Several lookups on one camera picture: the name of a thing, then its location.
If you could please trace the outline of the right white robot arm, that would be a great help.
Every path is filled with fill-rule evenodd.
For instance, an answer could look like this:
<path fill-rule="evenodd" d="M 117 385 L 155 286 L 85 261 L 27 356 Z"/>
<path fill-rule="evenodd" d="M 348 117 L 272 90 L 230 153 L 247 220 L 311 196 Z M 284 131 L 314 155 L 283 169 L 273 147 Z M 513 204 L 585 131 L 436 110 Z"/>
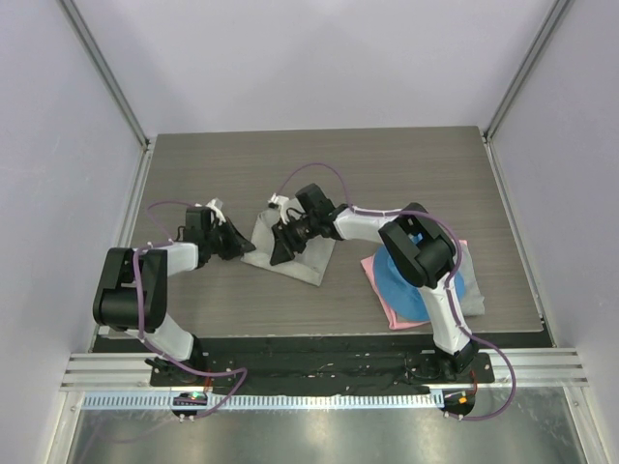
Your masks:
<path fill-rule="evenodd" d="M 289 201 L 273 195 L 270 206 L 280 218 L 271 226 L 277 266 L 302 254 L 316 238 L 379 243 L 398 275 L 419 290 L 433 330 L 437 377 L 456 382 L 467 375 L 479 351 L 457 300 L 456 274 L 462 260 L 451 231 L 418 203 L 402 210 L 378 211 L 335 205 L 316 184 L 295 194 L 300 208 L 288 214 Z"/>

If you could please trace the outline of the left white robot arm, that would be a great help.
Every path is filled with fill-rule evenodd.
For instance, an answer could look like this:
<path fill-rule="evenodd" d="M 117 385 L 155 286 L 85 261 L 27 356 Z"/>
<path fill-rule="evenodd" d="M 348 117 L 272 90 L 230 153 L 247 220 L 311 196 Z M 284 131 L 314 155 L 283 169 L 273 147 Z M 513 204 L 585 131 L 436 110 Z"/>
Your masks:
<path fill-rule="evenodd" d="M 207 370 L 198 337 L 168 313 L 168 280 L 203 268 L 214 256 L 229 261 L 256 247 L 223 213 L 219 199 L 184 206 L 177 239 L 107 252 L 92 311 L 99 326 L 129 334 L 153 353 L 146 363 L 155 374 L 193 386 L 220 375 Z"/>

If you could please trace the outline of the grey cloth napkin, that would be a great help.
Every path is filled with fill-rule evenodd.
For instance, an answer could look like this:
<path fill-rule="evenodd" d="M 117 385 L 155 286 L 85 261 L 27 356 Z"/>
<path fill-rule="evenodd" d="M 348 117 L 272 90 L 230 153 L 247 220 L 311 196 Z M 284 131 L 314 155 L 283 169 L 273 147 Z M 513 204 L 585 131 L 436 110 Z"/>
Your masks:
<path fill-rule="evenodd" d="M 304 252 L 283 264 L 272 266 L 270 258 L 275 246 L 271 227 L 276 224 L 280 214 L 275 210 L 259 213 L 251 234 L 255 250 L 246 253 L 241 261 L 256 268 L 292 277 L 307 284 L 319 286 L 327 270 L 336 242 L 317 237 L 311 239 Z"/>

